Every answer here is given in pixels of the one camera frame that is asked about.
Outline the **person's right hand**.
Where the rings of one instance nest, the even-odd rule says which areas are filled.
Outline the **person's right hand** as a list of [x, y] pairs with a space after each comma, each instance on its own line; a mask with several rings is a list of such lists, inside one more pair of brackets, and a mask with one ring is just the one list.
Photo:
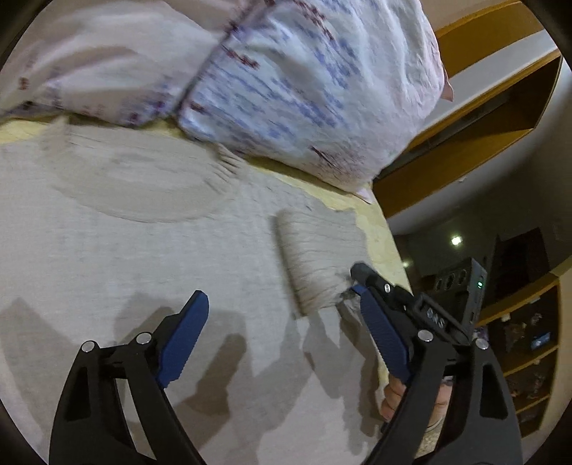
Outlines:
[[[436, 429], [438, 424], [444, 419], [451, 399], [453, 387], [449, 383], [442, 383], [436, 397], [432, 416], [429, 419], [426, 431]], [[389, 375], [388, 383], [385, 385], [383, 393], [384, 399], [381, 403], [380, 413], [385, 422], [390, 422], [398, 409], [402, 397], [406, 391], [406, 386], [393, 375]]]

